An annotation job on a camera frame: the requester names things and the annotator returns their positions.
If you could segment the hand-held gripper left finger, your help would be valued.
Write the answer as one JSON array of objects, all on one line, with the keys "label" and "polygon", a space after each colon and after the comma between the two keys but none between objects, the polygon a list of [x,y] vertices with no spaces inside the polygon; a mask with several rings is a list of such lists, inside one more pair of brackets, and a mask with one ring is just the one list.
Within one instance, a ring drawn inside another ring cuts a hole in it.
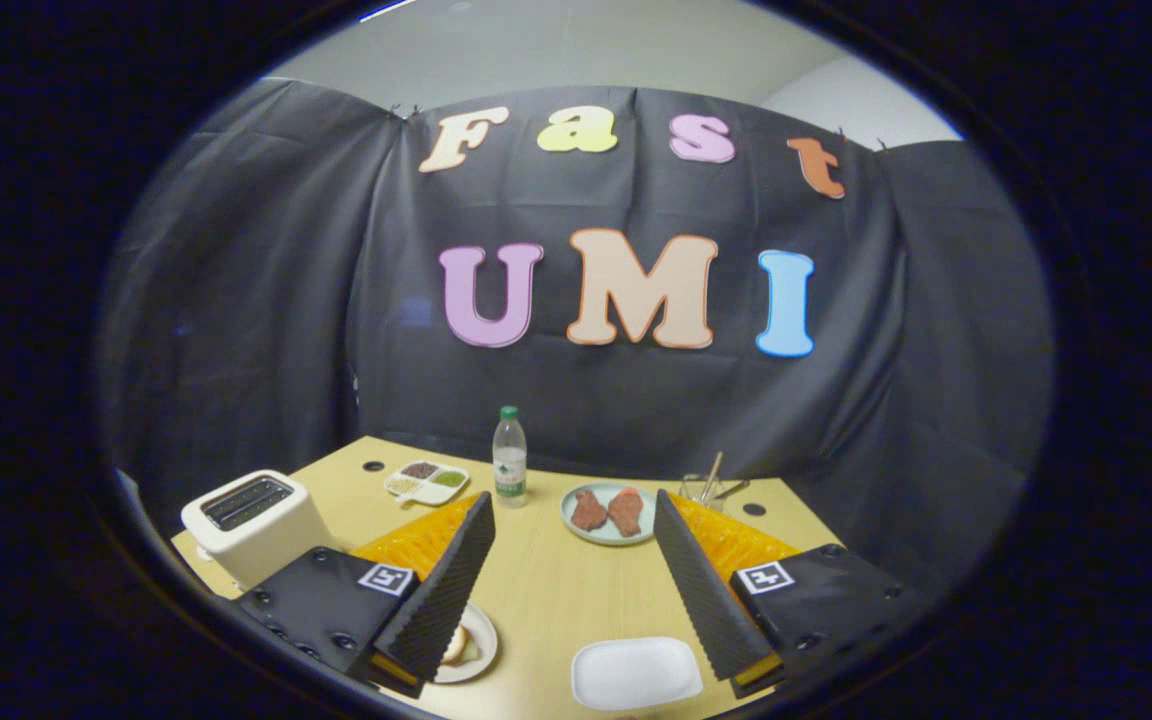
[{"label": "hand-held gripper left finger", "polygon": [[312,547],[234,601],[329,669],[416,698],[433,682],[495,539],[488,492],[353,553]]}]

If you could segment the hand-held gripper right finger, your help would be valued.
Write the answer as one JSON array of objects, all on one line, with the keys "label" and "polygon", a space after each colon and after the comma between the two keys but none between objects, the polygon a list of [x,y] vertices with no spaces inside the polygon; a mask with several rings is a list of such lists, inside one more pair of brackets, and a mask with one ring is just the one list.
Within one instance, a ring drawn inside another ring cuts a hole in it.
[{"label": "hand-held gripper right finger", "polygon": [[929,600],[838,543],[796,550],[659,491],[654,533],[717,679],[738,698],[806,694],[914,626]]}]

